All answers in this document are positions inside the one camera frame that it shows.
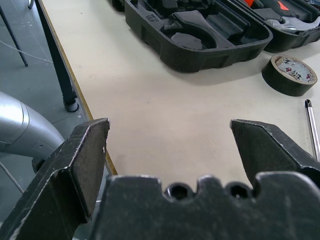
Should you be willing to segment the silver robot body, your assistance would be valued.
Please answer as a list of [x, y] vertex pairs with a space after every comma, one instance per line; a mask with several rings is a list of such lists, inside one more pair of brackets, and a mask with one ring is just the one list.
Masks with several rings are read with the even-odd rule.
[[0, 91], [0, 152], [32, 158], [39, 171], [45, 160], [65, 141], [41, 114]]

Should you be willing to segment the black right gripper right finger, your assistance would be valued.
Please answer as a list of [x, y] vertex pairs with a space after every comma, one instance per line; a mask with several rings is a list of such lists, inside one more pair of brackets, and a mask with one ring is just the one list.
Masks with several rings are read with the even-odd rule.
[[260, 172], [289, 171], [304, 174], [320, 186], [320, 162], [276, 125], [232, 119], [230, 129], [250, 183]]

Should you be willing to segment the black table leg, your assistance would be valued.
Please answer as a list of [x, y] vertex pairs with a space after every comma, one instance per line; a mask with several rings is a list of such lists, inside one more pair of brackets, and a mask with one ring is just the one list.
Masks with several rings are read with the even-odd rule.
[[61, 89], [64, 108], [67, 112], [76, 112], [79, 109], [79, 104], [76, 101], [77, 96], [73, 89], [71, 77], [65, 65], [65, 61], [63, 60], [63, 56], [58, 46], [57, 39], [54, 35], [54, 30], [50, 26], [49, 17], [45, 13], [42, 1], [34, 1], [42, 24], [47, 45], [50, 51], [59, 86]]

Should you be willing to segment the thin dark chair leg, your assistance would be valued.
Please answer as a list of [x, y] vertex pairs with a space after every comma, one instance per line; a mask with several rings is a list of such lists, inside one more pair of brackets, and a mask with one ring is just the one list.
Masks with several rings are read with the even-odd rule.
[[20, 45], [19, 45], [19, 43], [18, 43], [18, 41], [16, 39], [16, 36], [14, 35], [14, 32], [13, 32], [13, 30], [12, 30], [12, 28], [11, 28], [11, 26], [10, 26], [8, 20], [7, 20], [7, 17], [6, 17], [6, 15], [5, 15], [5, 13], [4, 13], [4, 11], [3, 11], [1, 6], [0, 6], [0, 16], [1, 16], [1, 18], [2, 18], [2, 20], [4, 22], [4, 24], [5, 24], [5, 27], [7, 28], [8, 32], [9, 32], [9, 35], [10, 35], [14, 45], [15, 45], [15, 47], [13, 49], [16, 50], [19, 53], [19, 55], [20, 55], [20, 57], [21, 57], [21, 59], [23, 61], [23, 64], [25, 65], [25, 67], [28, 67], [29, 66], [28, 61], [27, 61], [24, 53], [21, 50], [21, 47], [20, 47]]

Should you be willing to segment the black orange handled screwdriver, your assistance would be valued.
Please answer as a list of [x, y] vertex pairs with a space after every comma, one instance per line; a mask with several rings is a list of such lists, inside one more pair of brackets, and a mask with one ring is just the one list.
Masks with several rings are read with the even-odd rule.
[[311, 146], [312, 146], [312, 152], [315, 157], [315, 159], [320, 162], [320, 139], [317, 131], [314, 111], [312, 102], [310, 99], [306, 99], [304, 102], [305, 110], [306, 110], [306, 117], [309, 127], [309, 133], [310, 133], [310, 140], [311, 140]]

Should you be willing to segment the black tool case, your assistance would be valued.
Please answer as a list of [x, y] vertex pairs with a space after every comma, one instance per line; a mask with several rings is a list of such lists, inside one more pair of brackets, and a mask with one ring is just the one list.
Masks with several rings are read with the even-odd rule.
[[289, 33], [266, 23], [262, 0], [108, 0], [170, 68], [195, 73], [281, 53], [320, 40], [320, 25]]

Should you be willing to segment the black tape roll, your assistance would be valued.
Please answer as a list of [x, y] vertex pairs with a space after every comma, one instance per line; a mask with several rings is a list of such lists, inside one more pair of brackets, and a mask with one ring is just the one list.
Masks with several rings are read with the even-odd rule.
[[287, 96], [301, 97], [317, 82], [314, 70], [303, 61], [288, 55], [273, 55], [261, 71], [264, 81]]

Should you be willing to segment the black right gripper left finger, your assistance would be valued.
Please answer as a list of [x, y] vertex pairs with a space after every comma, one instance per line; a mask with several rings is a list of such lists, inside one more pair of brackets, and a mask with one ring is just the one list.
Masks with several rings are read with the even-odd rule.
[[110, 120], [74, 128], [42, 164], [0, 227], [0, 240], [72, 240], [92, 217], [106, 158]]

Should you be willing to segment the silver headed hammer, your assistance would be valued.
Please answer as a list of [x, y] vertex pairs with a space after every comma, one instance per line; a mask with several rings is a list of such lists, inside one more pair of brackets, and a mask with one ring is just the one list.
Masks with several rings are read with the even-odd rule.
[[265, 23], [283, 32], [294, 34], [320, 26], [320, 10], [303, 0], [261, 0], [273, 10]]

